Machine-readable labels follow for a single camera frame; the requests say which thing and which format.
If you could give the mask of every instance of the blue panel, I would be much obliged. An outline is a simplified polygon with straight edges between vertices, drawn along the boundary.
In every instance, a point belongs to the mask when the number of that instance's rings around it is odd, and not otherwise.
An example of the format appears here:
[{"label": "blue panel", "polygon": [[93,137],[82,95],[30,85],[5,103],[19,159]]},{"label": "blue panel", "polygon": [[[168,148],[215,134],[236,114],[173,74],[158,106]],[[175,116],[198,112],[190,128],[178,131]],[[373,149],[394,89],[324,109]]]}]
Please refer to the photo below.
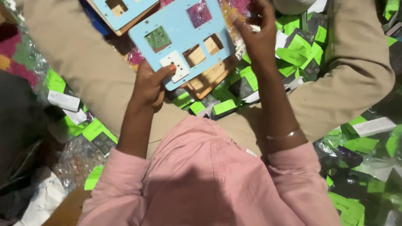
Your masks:
[{"label": "blue panel", "polygon": [[98,7],[99,11],[106,18],[112,28],[117,31],[124,25],[128,24],[143,11],[147,10],[158,0],[140,0],[136,2],[135,0],[122,0],[127,6],[128,10],[124,12],[121,16],[116,17],[112,10],[107,6],[106,0],[93,0],[94,4]]},{"label": "blue panel", "polygon": [[[196,44],[201,46],[206,59],[193,68],[190,68],[184,56],[180,54],[182,61],[189,68],[190,74],[176,83],[173,83],[169,78],[165,79],[164,84],[167,90],[176,89],[186,81],[217,64],[219,59],[223,60],[235,52],[235,47],[230,38],[217,0],[205,0],[212,19],[196,29],[193,27],[186,10],[198,2],[199,0],[175,0],[129,30],[130,38],[141,50],[154,71],[161,68],[159,61],[174,50],[183,53]],[[155,53],[144,36],[161,25],[168,34],[172,44],[158,53]],[[204,45],[204,39],[214,33],[218,34],[224,48],[211,56]]]}]

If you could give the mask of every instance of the silver bangle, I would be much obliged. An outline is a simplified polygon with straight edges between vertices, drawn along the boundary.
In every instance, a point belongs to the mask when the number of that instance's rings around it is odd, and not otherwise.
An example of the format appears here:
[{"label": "silver bangle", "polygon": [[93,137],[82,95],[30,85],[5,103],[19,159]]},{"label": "silver bangle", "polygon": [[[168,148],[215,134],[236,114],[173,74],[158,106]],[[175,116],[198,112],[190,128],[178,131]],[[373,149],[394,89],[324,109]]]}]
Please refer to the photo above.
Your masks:
[{"label": "silver bangle", "polygon": [[291,133],[289,133],[289,134],[287,134],[287,135],[284,135],[284,136],[271,137],[271,136],[268,136],[268,135],[267,135],[266,137],[267,137],[267,139],[269,139],[269,140],[281,140],[281,139],[286,139],[286,138],[292,137],[292,136],[294,136],[295,134],[297,134],[299,131],[301,131],[300,128],[298,128],[297,130],[295,130],[295,131],[293,131],[293,132],[291,132]]}]

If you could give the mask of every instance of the leg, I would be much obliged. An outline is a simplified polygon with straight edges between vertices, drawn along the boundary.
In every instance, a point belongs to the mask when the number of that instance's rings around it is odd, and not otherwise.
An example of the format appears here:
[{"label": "leg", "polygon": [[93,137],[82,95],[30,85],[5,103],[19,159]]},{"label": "leg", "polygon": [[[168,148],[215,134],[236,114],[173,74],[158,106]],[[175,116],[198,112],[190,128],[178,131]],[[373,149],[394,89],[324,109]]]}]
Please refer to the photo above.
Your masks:
[{"label": "leg", "polygon": [[[136,73],[92,27],[79,1],[23,3],[25,22],[36,47],[91,112],[119,136]],[[154,116],[150,142],[162,139],[185,117],[185,112],[164,103]]]},{"label": "leg", "polygon": [[[374,0],[332,3],[326,51],[330,71],[289,95],[296,118],[312,142],[383,99],[395,81]],[[257,104],[218,121],[236,143],[256,153],[259,108]]]}]

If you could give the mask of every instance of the person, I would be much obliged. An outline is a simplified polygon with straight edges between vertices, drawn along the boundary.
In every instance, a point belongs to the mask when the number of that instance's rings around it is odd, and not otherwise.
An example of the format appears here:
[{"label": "person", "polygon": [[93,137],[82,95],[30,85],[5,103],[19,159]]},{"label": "person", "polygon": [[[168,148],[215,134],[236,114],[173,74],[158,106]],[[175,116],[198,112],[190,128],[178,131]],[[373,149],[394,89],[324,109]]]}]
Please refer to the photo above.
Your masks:
[{"label": "person", "polygon": [[[95,116],[117,137],[136,73],[105,43],[77,0],[20,0],[35,46]],[[332,0],[328,71],[288,95],[307,140],[314,142],[383,99],[394,85],[388,43],[376,17],[375,0]],[[257,155],[261,103],[243,107],[217,123],[239,145]],[[147,157],[187,113],[163,103],[152,118]]]},{"label": "person", "polygon": [[86,225],[340,225],[327,195],[313,145],[300,129],[275,60],[276,26],[270,3],[259,0],[261,32],[231,15],[246,44],[262,105],[268,168],[234,143],[215,121],[189,115],[146,160],[162,80],[171,64],[153,73],[139,65],[120,139],[112,148],[92,197]]}]

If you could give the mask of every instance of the plastic wrap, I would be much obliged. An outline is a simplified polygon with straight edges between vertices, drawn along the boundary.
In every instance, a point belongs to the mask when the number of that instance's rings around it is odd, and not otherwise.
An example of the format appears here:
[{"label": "plastic wrap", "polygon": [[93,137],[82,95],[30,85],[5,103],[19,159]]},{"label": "plastic wrap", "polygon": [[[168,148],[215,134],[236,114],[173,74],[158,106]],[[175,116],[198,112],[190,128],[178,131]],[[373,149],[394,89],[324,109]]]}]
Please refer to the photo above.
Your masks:
[{"label": "plastic wrap", "polygon": [[76,186],[84,186],[95,166],[103,165],[106,157],[82,135],[71,140],[60,153],[53,172],[70,192]]}]

